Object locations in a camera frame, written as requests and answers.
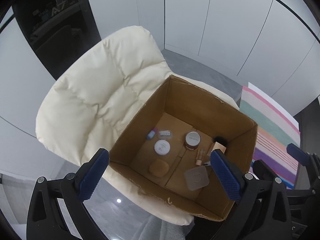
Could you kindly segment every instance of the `purple stripe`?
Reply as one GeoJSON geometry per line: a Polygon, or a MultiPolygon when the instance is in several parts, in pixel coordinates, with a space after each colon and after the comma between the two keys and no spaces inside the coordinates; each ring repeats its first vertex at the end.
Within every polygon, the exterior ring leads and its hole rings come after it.
{"type": "Polygon", "coordinates": [[[280,175],[281,177],[285,178],[289,182],[293,183],[295,182],[296,175],[291,173],[289,170],[287,170],[284,166],[282,166],[280,163],[276,162],[274,159],[266,155],[264,152],[259,150],[258,148],[254,149],[253,153],[253,159],[254,160],[263,160],[273,171],[280,175]]]}

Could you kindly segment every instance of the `small cardboard carton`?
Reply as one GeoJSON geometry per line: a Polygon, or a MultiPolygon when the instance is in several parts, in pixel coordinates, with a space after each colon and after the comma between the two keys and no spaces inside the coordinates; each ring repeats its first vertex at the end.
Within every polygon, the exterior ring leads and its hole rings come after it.
{"type": "Polygon", "coordinates": [[[212,138],[222,136],[228,141],[227,158],[243,173],[250,168],[257,138],[258,125],[229,104],[208,91],[176,76],[168,77],[131,120],[110,150],[109,165],[147,194],[161,199],[192,215],[213,221],[224,220],[233,201],[229,200],[211,167],[206,167],[209,185],[195,191],[188,190],[184,173],[198,167],[197,150],[184,147],[185,135],[197,131],[201,136],[198,149],[206,152],[212,138]],[[146,140],[154,128],[170,130],[167,140],[170,151],[158,155],[155,135],[146,140]],[[150,174],[148,168],[156,159],[168,163],[169,171],[162,178],[150,174]]]}

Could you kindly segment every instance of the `silver screw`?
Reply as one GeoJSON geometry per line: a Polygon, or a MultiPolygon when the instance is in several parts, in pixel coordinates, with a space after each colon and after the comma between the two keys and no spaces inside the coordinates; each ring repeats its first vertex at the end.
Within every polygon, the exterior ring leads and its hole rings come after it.
{"type": "Polygon", "coordinates": [[[75,177],[75,174],[73,172],[70,172],[66,175],[67,179],[73,179],[75,177]]]}
{"type": "Polygon", "coordinates": [[[282,182],[282,180],[279,177],[276,177],[275,182],[280,184],[282,182]]]}
{"type": "Polygon", "coordinates": [[[44,182],[44,177],[40,177],[37,181],[38,181],[38,183],[44,182]]]}
{"type": "Polygon", "coordinates": [[[245,175],[244,175],[244,177],[246,178],[246,179],[253,179],[253,175],[251,174],[251,173],[246,173],[245,175]]]}

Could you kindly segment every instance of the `blue gripper pad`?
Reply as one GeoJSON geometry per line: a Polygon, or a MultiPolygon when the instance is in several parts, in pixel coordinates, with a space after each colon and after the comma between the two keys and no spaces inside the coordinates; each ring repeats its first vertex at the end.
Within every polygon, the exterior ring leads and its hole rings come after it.
{"type": "Polygon", "coordinates": [[[210,164],[228,198],[238,203],[241,199],[240,183],[237,181],[236,177],[233,175],[216,150],[212,151],[210,155],[210,164]]]}
{"type": "Polygon", "coordinates": [[[108,165],[109,152],[103,149],[79,183],[78,198],[80,201],[83,202],[91,198],[108,165]]]}
{"type": "Polygon", "coordinates": [[[302,166],[309,165],[310,157],[304,151],[302,151],[299,147],[294,145],[293,143],[288,144],[287,153],[295,158],[302,166]]]}

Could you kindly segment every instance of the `round beige sponge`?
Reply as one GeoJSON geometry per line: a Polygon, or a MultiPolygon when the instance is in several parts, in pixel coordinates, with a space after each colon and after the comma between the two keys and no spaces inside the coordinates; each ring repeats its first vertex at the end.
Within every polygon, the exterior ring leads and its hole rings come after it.
{"type": "Polygon", "coordinates": [[[149,172],[158,178],[162,178],[169,171],[169,164],[163,160],[156,159],[149,166],[149,172]]]}

